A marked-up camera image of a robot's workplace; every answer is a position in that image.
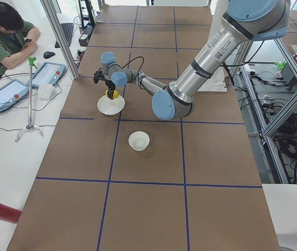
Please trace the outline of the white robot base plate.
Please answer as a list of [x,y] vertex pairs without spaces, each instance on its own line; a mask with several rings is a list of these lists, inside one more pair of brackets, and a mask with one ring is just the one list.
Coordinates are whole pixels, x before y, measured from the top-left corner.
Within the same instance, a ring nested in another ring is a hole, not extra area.
[[219,67],[212,77],[208,79],[198,90],[199,92],[227,92],[224,68]]

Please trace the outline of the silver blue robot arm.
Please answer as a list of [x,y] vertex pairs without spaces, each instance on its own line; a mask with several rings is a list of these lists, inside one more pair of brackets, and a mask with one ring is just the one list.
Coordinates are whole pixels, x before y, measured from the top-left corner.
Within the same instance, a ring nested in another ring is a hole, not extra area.
[[281,38],[289,29],[290,1],[231,0],[226,3],[220,27],[176,81],[164,85],[141,71],[123,69],[115,62],[113,53],[104,52],[94,83],[106,84],[109,99],[113,98],[117,86],[135,84],[153,96],[152,110],[161,120],[190,115],[195,108],[194,94],[242,42]]

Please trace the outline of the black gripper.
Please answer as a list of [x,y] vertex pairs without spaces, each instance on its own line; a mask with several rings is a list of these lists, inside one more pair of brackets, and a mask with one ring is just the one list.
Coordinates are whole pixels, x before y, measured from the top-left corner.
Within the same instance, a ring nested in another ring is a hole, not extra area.
[[116,89],[115,84],[111,81],[111,80],[105,80],[105,84],[108,87],[108,91],[107,91],[107,97],[111,100],[114,99],[113,94],[114,94],[114,90]]

